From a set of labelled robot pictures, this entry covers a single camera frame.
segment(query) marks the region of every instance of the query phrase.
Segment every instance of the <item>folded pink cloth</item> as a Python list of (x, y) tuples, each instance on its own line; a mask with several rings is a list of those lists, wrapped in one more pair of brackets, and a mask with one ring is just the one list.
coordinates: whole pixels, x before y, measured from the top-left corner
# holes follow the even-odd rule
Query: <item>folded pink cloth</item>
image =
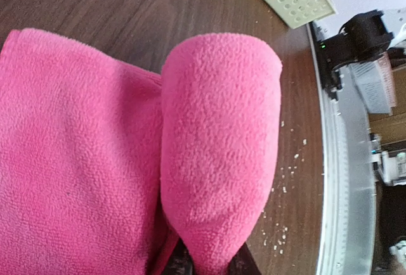
[(0, 274), (223, 274), (275, 172), (281, 64), (236, 34), (160, 75), (40, 30), (0, 54)]

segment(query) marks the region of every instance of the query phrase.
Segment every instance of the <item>black plastic object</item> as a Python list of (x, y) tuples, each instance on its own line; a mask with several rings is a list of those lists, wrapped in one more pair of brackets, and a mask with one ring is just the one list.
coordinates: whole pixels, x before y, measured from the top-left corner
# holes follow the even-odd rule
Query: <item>black plastic object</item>
[[(162, 275), (195, 275), (192, 258), (181, 240), (170, 256)], [(228, 275), (261, 275), (246, 244), (230, 262)]]
[(355, 15), (343, 25), (343, 32), (316, 43), (320, 79), (330, 98), (338, 99), (336, 92), (342, 88), (341, 67), (375, 61), (389, 48), (393, 34), (387, 31), (382, 16), (378, 10)]

